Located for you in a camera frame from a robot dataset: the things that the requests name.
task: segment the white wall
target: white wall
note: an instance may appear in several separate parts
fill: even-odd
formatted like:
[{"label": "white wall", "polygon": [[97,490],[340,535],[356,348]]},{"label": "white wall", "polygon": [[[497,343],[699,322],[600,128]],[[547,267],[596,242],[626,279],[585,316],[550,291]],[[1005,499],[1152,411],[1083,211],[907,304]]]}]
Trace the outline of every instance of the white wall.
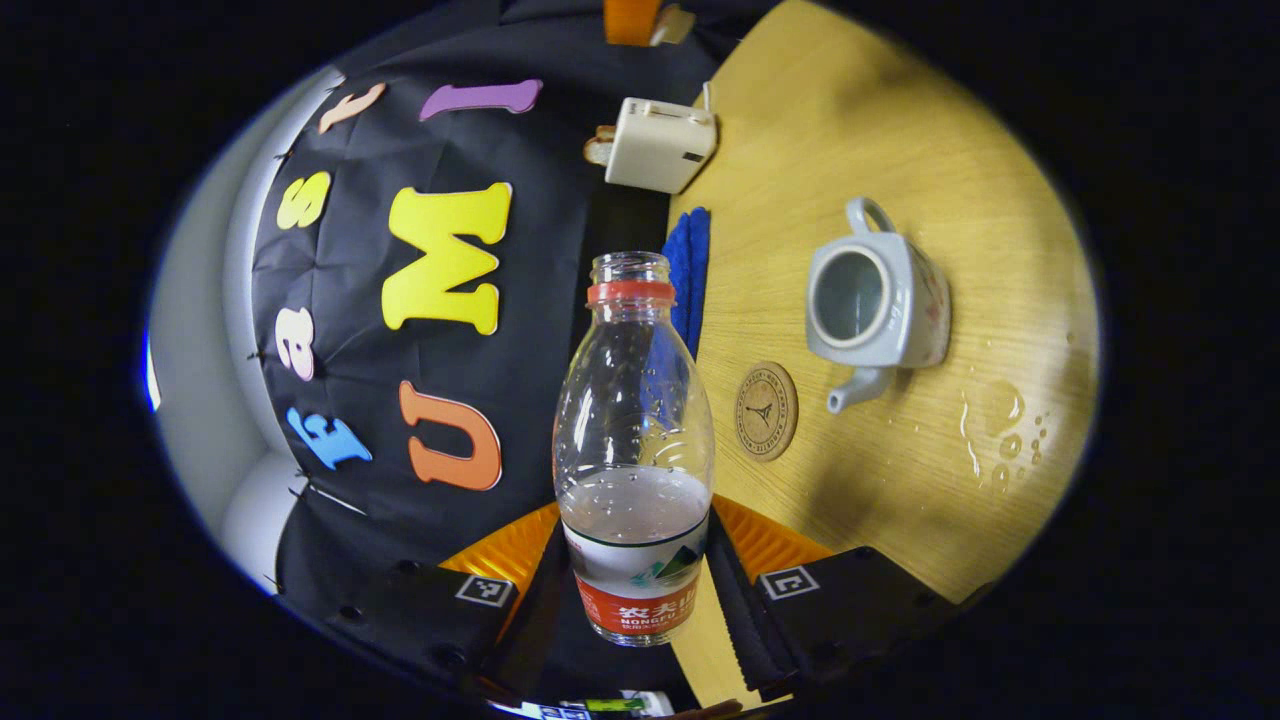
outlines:
[{"label": "white wall", "polygon": [[[177,480],[215,538],[233,493],[269,447],[288,455],[261,370],[246,360],[255,350],[247,263],[257,231],[256,220],[247,223],[261,201],[246,204],[270,183],[279,143],[288,147],[340,79],[325,68],[300,82],[223,151],[174,224],[156,275],[148,320],[163,398],[156,423]],[[274,544],[270,551],[274,557]]]}]

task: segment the peach letter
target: peach letter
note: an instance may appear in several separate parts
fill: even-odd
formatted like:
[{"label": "peach letter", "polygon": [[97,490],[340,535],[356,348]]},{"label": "peach letter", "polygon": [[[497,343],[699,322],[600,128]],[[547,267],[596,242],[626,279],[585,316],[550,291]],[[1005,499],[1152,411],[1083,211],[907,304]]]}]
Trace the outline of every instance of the peach letter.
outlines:
[{"label": "peach letter", "polygon": [[337,105],[330,108],[325,114],[320,115],[320,135],[328,132],[334,123],[355,118],[367,110],[369,106],[374,104],[374,100],[381,97],[384,90],[387,90],[387,83],[380,82],[374,87],[370,87],[369,92],[361,95],[360,100],[352,100],[352,97],[356,96],[355,92],[343,97]]}]

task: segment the water spill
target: water spill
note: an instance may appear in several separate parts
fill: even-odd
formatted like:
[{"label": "water spill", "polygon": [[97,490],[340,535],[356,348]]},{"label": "water spill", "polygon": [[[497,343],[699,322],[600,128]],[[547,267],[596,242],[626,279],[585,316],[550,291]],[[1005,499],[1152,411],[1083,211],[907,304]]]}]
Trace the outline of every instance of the water spill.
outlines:
[{"label": "water spill", "polygon": [[1001,495],[1009,492],[1009,466],[1001,462],[991,471],[991,484],[995,492]]},{"label": "water spill", "polygon": [[987,386],[983,396],[983,410],[987,415],[987,434],[996,436],[1018,424],[1025,404],[1021,393],[1007,380],[996,380]]},{"label": "water spill", "polygon": [[969,419],[969,398],[963,389],[960,391],[960,401],[964,402],[964,410],[960,413],[960,437],[964,438],[965,446],[969,448],[969,460],[973,460],[973,477],[980,480],[982,465],[978,464],[978,455],[973,451],[973,441],[969,439],[969,434],[964,428],[965,421]]},{"label": "water spill", "polygon": [[1012,460],[1023,451],[1023,436],[1014,433],[1000,443],[1000,455]]}]

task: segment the blue towel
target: blue towel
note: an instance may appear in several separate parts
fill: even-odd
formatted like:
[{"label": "blue towel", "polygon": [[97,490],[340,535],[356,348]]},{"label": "blue towel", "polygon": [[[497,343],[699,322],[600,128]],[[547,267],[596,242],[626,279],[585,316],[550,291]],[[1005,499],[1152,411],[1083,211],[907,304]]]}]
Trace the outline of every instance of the blue towel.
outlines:
[{"label": "blue towel", "polygon": [[703,331],[703,299],[707,295],[707,255],[710,247],[712,217],[705,208],[680,217],[662,254],[671,263],[671,284],[676,286],[676,306],[671,324],[698,357],[698,336]]}]

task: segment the orange strap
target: orange strap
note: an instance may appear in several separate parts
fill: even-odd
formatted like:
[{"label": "orange strap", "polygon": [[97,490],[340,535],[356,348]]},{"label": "orange strap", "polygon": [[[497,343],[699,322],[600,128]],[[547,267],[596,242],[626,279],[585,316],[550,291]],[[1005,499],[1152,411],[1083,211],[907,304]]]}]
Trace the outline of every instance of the orange strap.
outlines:
[{"label": "orange strap", "polygon": [[604,40],[648,47],[662,0],[604,0]]}]

